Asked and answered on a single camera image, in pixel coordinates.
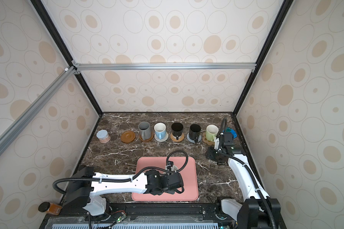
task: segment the wallpaper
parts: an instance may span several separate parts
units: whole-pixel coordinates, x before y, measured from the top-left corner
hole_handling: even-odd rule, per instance
[[[250,69],[83,71],[103,112],[233,111]]]
[[[0,0],[0,135],[67,64],[32,7]]]
[[[0,229],[40,226],[38,205],[59,203],[52,183],[73,174],[97,119],[70,77],[0,156]]]
[[[290,229],[344,229],[344,0],[298,0],[238,115]]]
[[[282,0],[42,0],[78,63],[256,62]]]

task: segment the orange jar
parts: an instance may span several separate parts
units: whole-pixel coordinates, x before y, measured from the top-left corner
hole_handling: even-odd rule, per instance
[[[38,211],[40,212],[46,212],[51,215],[58,215],[60,214],[62,207],[57,204],[53,204],[50,202],[43,202],[38,206]]]

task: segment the white coaster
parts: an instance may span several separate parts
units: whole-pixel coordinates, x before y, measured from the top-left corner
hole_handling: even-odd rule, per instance
[[[187,134],[187,139],[188,139],[188,141],[189,142],[191,142],[191,143],[195,143],[195,141],[194,140],[191,140],[190,139],[190,136]]]
[[[154,139],[155,139],[156,141],[159,141],[159,142],[164,142],[164,141],[166,141],[166,140],[168,139],[168,133],[166,133],[166,135],[164,136],[163,139],[159,139],[159,138],[157,137],[157,135],[154,135]]]

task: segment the brown marble surface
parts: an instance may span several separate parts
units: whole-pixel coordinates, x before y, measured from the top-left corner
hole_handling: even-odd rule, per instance
[[[233,171],[228,166],[218,166],[216,162],[205,158],[208,148],[202,141],[197,144],[190,143],[186,138],[179,143],[170,138],[165,142],[152,139],[144,143],[138,139],[138,124],[142,121],[150,123],[151,128],[163,122],[167,132],[171,133],[170,126],[173,122],[184,125],[183,132],[186,136],[191,124],[201,126],[203,133],[210,124],[220,128],[221,120],[227,117],[227,126],[234,129],[230,114],[221,113],[108,113],[101,118],[96,132],[102,129],[108,131],[111,140],[105,144],[100,143],[96,135],[92,136],[91,143],[83,158],[82,164],[94,166],[96,172],[106,174],[134,174],[136,163],[140,157],[167,156],[170,152],[182,149],[196,162],[199,198],[192,203],[212,203],[217,196],[232,196],[238,202],[243,202],[242,192],[236,181]],[[120,136],[124,131],[132,130],[136,134],[133,142],[125,144]],[[133,203],[131,193],[108,194],[106,197],[111,203]]]

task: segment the gray mug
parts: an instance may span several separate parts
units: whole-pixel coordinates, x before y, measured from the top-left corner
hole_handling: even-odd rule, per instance
[[[146,141],[151,138],[150,124],[148,122],[141,122],[138,125],[139,134],[143,141]]]

